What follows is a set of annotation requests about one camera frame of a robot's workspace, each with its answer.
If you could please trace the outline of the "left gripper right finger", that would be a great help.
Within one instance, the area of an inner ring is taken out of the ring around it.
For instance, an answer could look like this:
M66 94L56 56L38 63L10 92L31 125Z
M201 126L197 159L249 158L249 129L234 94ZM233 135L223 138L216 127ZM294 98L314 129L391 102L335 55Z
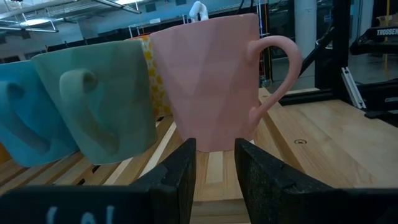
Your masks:
M235 140L239 185L252 223L341 223L333 188L247 140Z

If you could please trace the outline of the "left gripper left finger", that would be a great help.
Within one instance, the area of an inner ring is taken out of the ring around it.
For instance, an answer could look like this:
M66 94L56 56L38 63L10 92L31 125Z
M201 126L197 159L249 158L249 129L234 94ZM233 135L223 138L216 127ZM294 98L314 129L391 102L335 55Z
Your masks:
M184 141L160 164L132 183L140 194L132 223L190 222L196 182L196 139Z

